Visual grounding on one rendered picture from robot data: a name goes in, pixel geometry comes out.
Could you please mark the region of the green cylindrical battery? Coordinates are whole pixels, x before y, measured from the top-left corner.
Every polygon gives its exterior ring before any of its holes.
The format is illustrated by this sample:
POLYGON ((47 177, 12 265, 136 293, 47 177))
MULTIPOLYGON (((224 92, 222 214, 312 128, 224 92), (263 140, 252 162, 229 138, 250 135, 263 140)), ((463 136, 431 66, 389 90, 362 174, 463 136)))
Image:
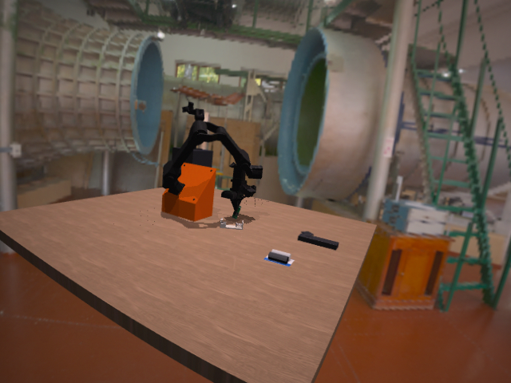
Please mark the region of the green cylindrical battery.
POLYGON ((241 206, 239 206, 239 208, 238 208, 238 210, 237 210, 237 211, 234 211, 234 212, 233 212, 233 215, 232 215, 232 218, 233 218, 233 219, 237 219, 238 214, 240 213, 240 209, 241 209, 241 206))

